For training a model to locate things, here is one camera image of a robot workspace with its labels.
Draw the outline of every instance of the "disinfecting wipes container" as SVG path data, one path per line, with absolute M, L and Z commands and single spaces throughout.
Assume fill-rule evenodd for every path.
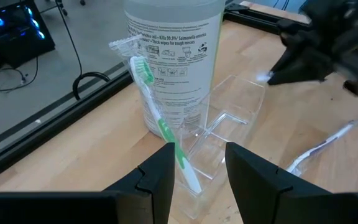
M 129 34 L 143 36 L 164 117 L 177 128 L 211 89 L 224 1 L 126 0 L 125 10 Z M 148 108 L 145 123 L 158 134 Z

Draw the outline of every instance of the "gray floor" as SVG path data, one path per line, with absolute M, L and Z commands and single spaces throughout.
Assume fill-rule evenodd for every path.
M 273 7 L 276 0 L 249 0 Z M 40 11 L 53 6 L 54 1 L 35 0 Z M 121 59 L 109 49 L 112 40 L 127 35 L 123 0 L 87 0 L 86 6 L 80 0 L 64 0 L 69 15 L 67 24 L 80 55 L 83 72 L 105 72 L 117 65 Z M 287 11 L 298 12 L 304 0 L 289 0 Z M 281 9 L 285 0 L 278 0 L 276 8 Z M 78 62 L 63 21 L 57 9 L 42 14 L 42 17 L 55 41 L 56 50 L 39 57 L 39 73 L 31 85 L 10 93 L 0 93 L 0 134 L 15 126 L 29 116 L 40 111 L 62 96 L 71 92 L 71 85 L 79 75 Z M 28 73 L 28 80 L 34 76 L 35 60 L 19 68 Z M 0 72 L 0 88 L 10 88 L 20 83 L 20 76 L 14 72 Z M 86 91 L 87 94 L 102 85 L 102 82 Z M 34 120 L 34 123 L 3 142 L 0 148 L 19 138 L 54 114 L 64 110 L 75 100 L 72 99 L 52 111 L 52 113 Z

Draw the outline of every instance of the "toothbrush handle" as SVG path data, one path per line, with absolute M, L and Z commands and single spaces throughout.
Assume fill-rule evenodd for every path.
M 166 142 L 174 142 L 175 143 L 175 154 L 178 159 L 180 168 L 185 168 L 185 163 L 183 162 L 184 159 L 187 160 L 185 153 L 183 153 L 182 149 L 180 148 L 179 143 L 177 142 L 175 135 L 172 133 L 172 130 L 168 127 L 167 123 L 163 119 L 158 120 L 158 127 L 160 128 L 161 135 Z

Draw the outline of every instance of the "green and white toothbrush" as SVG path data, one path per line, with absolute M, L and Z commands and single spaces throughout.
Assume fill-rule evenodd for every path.
M 190 189 L 196 194 L 201 192 L 200 182 L 198 181 L 197 175 L 190 165 L 188 159 L 185 156 L 185 153 L 181 149 L 179 143 L 177 142 L 175 136 L 173 135 L 172 130 L 168 127 L 167 122 L 162 118 L 159 110 L 157 109 L 153 99 L 152 92 L 149 88 L 149 85 L 152 85 L 154 82 L 154 76 L 150 67 L 145 59 L 145 57 L 136 57 L 133 56 L 130 59 L 131 70 L 134 76 L 134 81 L 136 85 L 140 88 L 141 92 L 145 96 L 145 100 L 150 108 L 151 113 L 153 114 L 154 120 L 157 123 L 157 126 L 161 132 L 162 137 L 166 142 L 175 143 L 175 155 L 177 162 L 180 166 L 180 169 L 185 177 L 187 184 Z

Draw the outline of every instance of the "plastic packaging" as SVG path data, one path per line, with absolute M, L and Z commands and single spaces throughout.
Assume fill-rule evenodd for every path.
M 161 102 L 155 97 L 155 78 L 147 63 L 147 58 L 143 56 L 143 47 L 139 44 L 140 38 L 141 36 L 137 35 L 124 40 L 118 40 L 110 43 L 110 48 L 124 59 L 135 84 L 144 96 L 145 104 L 148 106 L 163 139 L 166 142 L 175 143 L 175 157 L 177 159 L 178 168 L 183 174 L 187 186 L 189 186 L 194 193 L 198 194 L 201 192 L 200 182 L 197 179 L 193 167 L 181 149 L 179 142 L 175 138 L 172 129 L 167 123 L 167 119 L 163 114 L 164 110 L 161 109 Z
M 223 0 L 125 0 L 130 35 L 142 34 L 156 97 L 175 127 L 211 88 Z M 158 134 L 144 107 L 145 123 Z
M 226 143 L 247 145 L 264 93 L 263 86 L 230 76 L 193 108 L 176 131 L 202 191 L 190 190 L 177 170 L 172 204 L 191 219 L 203 217 L 226 183 Z
M 341 135 L 349 125 L 351 128 Z M 337 128 L 327 139 L 341 137 L 304 158 L 292 174 L 332 193 L 358 192 L 358 120 Z
M 318 156 L 321 152 L 324 151 L 331 143 L 343 137 L 347 132 L 353 129 L 358 125 L 358 120 L 352 120 L 348 122 L 343 128 L 338 132 L 334 133 L 328 137 L 323 142 L 317 144 L 315 147 L 304 152 L 302 155 L 298 156 L 287 168 L 287 172 L 292 173 L 293 175 L 299 177 L 302 173 L 306 172 L 308 166 L 305 164 L 308 160 Z

